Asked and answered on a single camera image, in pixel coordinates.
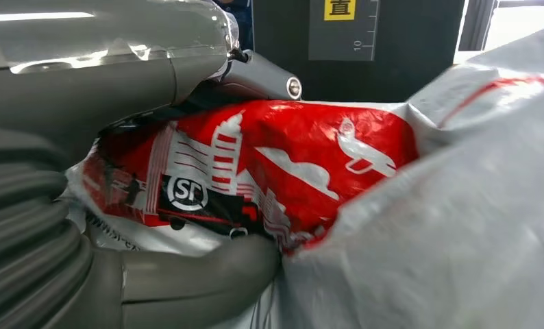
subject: sf logo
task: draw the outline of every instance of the sf logo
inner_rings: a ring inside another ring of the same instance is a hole
[[[174,207],[185,211],[200,210],[208,204],[206,187],[186,178],[170,178],[167,197]]]

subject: white airplane graphic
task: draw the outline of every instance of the white airplane graphic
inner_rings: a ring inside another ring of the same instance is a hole
[[[348,171],[361,175],[370,170],[375,170],[387,177],[395,175],[395,162],[378,149],[359,141],[355,137],[355,125],[349,118],[344,118],[341,127],[338,129],[338,146],[344,154],[353,160],[345,166]],[[355,169],[354,166],[361,161],[368,162],[362,169]]]

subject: chinese character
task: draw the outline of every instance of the chinese character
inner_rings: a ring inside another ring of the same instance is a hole
[[[351,0],[331,0],[332,11],[330,15],[350,15],[349,4]]]

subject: gray plastic bag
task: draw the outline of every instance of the gray plastic bag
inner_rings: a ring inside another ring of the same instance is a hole
[[[444,119],[516,76],[544,79],[544,30],[410,99],[424,157],[284,260],[268,328],[544,329],[544,81],[496,88]]]

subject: metal screw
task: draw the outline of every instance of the metal screw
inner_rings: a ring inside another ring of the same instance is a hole
[[[300,96],[302,96],[302,84],[297,78],[291,77],[288,79],[286,86],[288,87],[288,94],[290,94],[290,97],[293,99],[299,99]]]

